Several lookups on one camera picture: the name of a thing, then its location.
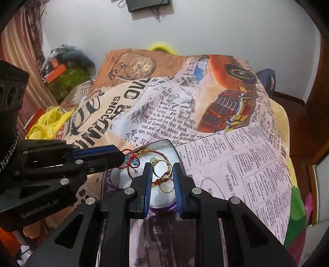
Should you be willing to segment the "colorful fleece blanket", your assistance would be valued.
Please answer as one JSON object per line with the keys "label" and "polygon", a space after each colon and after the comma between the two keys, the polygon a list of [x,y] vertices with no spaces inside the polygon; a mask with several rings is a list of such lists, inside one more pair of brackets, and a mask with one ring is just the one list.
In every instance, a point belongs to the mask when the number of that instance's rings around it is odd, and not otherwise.
{"label": "colorful fleece blanket", "polygon": [[286,151],[286,166],[288,167],[292,183],[291,212],[284,247],[291,254],[296,264],[299,264],[306,241],[307,221],[311,213],[306,210],[302,201],[293,163],[289,157],[290,130],[288,116],[284,108],[274,100],[270,101],[270,106],[277,122],[277,130],[282,139],[282,146]]}

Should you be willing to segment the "orange box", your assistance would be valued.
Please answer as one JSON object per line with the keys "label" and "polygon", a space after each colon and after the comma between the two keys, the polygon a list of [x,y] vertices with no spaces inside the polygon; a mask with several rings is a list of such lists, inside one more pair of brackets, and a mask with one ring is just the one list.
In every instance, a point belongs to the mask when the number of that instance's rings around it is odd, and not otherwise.
{"label": "orange box", "polygon": [[54,58],[50,61],[50,70],[45,75],[45,80],[48,84],[57,79],[66,71],[66,66],[60,64],[57,58]]}

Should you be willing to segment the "yellow cloth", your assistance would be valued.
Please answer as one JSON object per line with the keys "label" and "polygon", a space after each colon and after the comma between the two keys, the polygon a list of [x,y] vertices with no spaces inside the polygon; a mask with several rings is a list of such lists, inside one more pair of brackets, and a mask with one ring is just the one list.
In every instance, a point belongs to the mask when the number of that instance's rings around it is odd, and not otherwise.
{"label": "yellow cloth", "polygon": [[53,140],[59,129],[73,115],[76,107],[65,111],[62,107],[50,107],[31,127],[26,140]]}

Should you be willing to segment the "brown wooden door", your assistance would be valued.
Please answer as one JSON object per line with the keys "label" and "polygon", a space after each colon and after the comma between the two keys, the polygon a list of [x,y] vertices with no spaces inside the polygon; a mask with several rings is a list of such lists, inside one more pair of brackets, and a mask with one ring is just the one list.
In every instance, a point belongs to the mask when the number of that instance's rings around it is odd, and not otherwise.
{"label": "brown wooden door", "polygon": [[328,40],[321,37],[320,60],[311,93],[306,102],[276,92],[273,99],[286,111],[293,162],[310,162],[328,148]]}

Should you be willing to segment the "black wall-mounted device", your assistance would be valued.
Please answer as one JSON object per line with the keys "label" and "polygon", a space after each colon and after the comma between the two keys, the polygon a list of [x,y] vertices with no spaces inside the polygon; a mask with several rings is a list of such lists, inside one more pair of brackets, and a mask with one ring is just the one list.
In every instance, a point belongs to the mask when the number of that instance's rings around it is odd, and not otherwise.
{"label": "black wall-mounted device", "polygon": [[169,5],[169,0],[126,0],[129,12]]}

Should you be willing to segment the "newspaper print blanket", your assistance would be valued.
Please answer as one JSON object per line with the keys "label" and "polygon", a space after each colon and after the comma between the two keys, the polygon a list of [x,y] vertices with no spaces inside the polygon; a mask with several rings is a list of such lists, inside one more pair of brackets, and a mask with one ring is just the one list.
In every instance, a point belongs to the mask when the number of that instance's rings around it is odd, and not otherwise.
{"label": "newspaper print blanket", "polygon": [[140,49],[109,52],[56,138],[121,152],[169,140],[193,178],[194,219],[176,207],[131,219],[134,189],[93,173],[77,196],[96,198],[100,266],[295,266],[284,247],[292,183],[270,100],[245,60]]}

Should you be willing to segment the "purple heart-shaped tin box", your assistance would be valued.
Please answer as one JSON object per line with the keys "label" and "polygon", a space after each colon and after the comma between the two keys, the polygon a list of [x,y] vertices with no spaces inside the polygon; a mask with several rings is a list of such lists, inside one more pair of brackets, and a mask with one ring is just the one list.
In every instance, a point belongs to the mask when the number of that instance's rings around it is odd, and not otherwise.
{"label": "purple heart-shaped tin box", "polygon": [[135,150],[124,149],[125,161],[119,168],[108,171],[105,186],[123,190],[131,185],[132,179],[141,175],[146,163],[153,166],[153,179],[149,210],[165,213],[176,207],[173,184],[173,165],[180,163],[179,155],[169,140],[156,141]]}

